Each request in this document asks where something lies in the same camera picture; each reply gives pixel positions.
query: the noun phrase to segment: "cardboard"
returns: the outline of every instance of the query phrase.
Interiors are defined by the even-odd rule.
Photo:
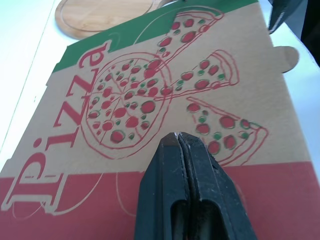
[[[0,173],[4,239],[133,239],[143,171],[180,131],[233,179],[258,239],[315,239],[282,77],[298,57],[276,52],[253,0],[176,2],[71,45]]]

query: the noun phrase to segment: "white table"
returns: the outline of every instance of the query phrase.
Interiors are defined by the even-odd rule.
[[[46,82],[68,45],[77,40],[58,29],[54,13],[61,0],[0,2],[1,29],[0,170],[11,158],[46,89]],[[271,5],[260,0],[268,24]],[[274,46],[299,52],[297,66],[284,74],[306,144],[320,178],[320,69],[314,58],[283,24],[271,35]]]

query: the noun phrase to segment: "pizza slice illustration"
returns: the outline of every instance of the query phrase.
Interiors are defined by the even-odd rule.
[[[236,116],[198,98],[186,98],[195,124],[195,135],[207,145],[221,166],[243,165],[264,144],[268,130],[248,119]]]
[[[167,12],[153,20],[139,35],[135,42],[144,38],[153,28],[158,28],[159,22],[167,21]],[[211,7],[189,6],[182,7],[175,16],[171,29],[156,44],[156,52],[167,65],[178,54],[207,32],[218,20],[224,16],[223,12]]]
[[[170,31],[158,42],[157,52],[168,64],[223,17],[220,11],[189,10],[179,12]]]
[[[234,58],[224,50],[216,50],[207,58],[181,73],[180,78],[167,86],[172,98],[234,86],[239,82],[239,71]]]
[[[172,100],[167,90],[169,68],[154,70],[161,63],[154,54],[130,53],[100,70],[81,122],[92,149],[106,158],[121,159],[139,151],[157,134]],[[166,97],[154,101],[157,94]]]

